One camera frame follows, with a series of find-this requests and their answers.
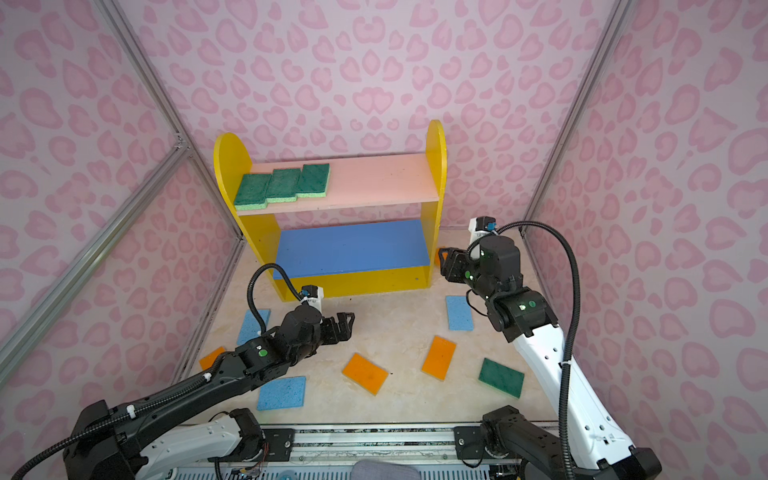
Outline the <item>green sponge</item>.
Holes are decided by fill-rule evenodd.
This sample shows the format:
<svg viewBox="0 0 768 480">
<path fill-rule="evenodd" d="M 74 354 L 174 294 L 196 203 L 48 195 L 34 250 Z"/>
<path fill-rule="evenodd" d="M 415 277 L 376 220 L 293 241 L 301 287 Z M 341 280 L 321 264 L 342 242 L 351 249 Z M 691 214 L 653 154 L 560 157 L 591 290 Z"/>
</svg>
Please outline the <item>green sponge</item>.
<svg viewBox="0 0 768 480">
<path fill-rule="evenodd" d="M 295 202 L 301 172 L 300 168 L 275 169 L 265 193 L 267 203 Z"/>
<path fill-rule="evenodd" d="M 261 210 L 267 207 L 267 191 L 271 174 L 246 174 L 233 202 L 236 211 Z"/>
<path fill-rule="evenodd" d="M 328 163 L 305 164 L 297 183 L 298 198 L 323 198 L 327 195 L 331 166 Z"/>
</svg>

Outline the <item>green sponge near right arm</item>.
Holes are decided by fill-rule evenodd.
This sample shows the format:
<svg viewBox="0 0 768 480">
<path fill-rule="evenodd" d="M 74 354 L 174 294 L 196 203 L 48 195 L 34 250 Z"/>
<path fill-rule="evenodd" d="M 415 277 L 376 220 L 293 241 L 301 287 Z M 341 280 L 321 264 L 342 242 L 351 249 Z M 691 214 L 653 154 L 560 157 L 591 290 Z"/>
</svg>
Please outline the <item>green sponge near right arm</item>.
<svg viewBox="0 0 768 480">
<path fill-rule="evenodd" d="M 523 390 L 525 375 L 495 362 L 489 358 L 484 358 L 478 380 L 492 388 L 495 388 L 507 395 L 520 398 Z"/>
</svg>

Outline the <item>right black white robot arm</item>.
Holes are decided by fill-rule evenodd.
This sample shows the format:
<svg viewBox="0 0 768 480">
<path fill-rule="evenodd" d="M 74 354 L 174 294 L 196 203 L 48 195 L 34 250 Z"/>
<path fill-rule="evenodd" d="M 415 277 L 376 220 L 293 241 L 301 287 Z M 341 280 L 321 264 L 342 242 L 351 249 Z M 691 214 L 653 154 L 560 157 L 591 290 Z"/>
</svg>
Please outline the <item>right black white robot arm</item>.
<svg viewBox="0 0 768 480">
<path fill-rule="evenodd" d="M 467 249 L 442 248 L 440 272 L 482 298 L 487 317 L 527 362 L 557 412 L 552 434 L 516 408 L 483 416 L 484 448 L 514 455 L 550 479 L 654 479 L 662 471 L 613 419 L 575 361 L 570 339 L 544 297 L 523 284 L 520 251 L 508 237 L 486 233 Z"/>
</svg>

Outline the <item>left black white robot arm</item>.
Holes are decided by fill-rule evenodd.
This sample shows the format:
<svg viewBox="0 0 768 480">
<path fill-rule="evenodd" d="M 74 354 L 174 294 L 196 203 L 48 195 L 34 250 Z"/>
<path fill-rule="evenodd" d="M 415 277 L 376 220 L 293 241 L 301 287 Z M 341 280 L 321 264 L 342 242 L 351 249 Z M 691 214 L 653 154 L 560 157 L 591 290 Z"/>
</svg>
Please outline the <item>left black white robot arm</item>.
<svg viewBox="0 0 768 480">
<path fill-rule="evenodd" d="M 135 479 L 147 469 L 147 448 L 195 415 L 282 377 L 323 345 L 350 340 L 355 316 L 325 317 L 308 303 L 283 322 L 233 351 L 211 367 L 157 393 L 108 407 L 95 402 L 81 411 L 69 437 L 55 443 L 13 474 L 22 479 L 37 465 L 61 453 L 70 479 Z"/>
</svg>

